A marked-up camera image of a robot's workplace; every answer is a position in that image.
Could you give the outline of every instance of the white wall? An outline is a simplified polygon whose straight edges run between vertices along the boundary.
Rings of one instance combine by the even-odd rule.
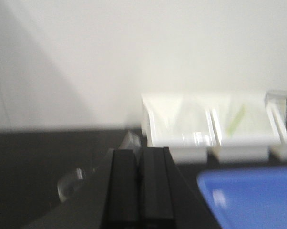
[[[0,129],[139,125],[146,91],[287,89],[287,0],[0,0]]]

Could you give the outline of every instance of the blue tray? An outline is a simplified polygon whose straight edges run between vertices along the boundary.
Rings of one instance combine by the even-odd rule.
[[[287,229],[287,167],[206,171],[197,181],[223,229]]]

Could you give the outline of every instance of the white container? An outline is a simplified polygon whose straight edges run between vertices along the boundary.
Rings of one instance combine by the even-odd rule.
[[[265,93],[234,93],[212,109],[220,162],[267,161],[269,147],[280,144],[271,110],[265,108]]]
[[[267,161],[280,145],[265,92],[144,94],[143,133],[148,146],[168,146],[176,161]]]
[[[215,145],[211,116],[191,95],[143,94],[143,134],[149,147],[170,147],[176,162],[206,162]]]

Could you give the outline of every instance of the green item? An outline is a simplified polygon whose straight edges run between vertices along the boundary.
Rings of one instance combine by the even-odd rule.
[[[236,113],[235,117],[232,119],[232,121],[228,125],[228,128],[226,129],[227,135],[232,136],[234,134],[237,127],[240,125],[240,122],[242,121],[244,115],[245,115],[245,105],[242,104],[239,111]]]

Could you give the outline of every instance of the plastic container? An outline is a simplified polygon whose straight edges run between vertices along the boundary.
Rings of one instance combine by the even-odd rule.
[[[280,144],[265,93],[234,93],[212,109],[218,147],[213,153],[220,162],[267,161],[269,147]]]
[[[287,229],[287,167],[209,171],[197,181],[223,229]]]
[[[144,94],[143,134],[149,147],[170,147],[178,162],[206,162],[215,136],[209,110],[190,95]]]
[[[221,163],[267,161],[280,145],[265,92],[200,92],[143,95],[143,133],[148,145],[170,147],[176,160],[206,161],[211,149]]]
[[[281,144],[271,147],[271,152],[280,160],[287,160],[287,91],[268,91],[266,106],[273,113],[271,119],[277,125]]]

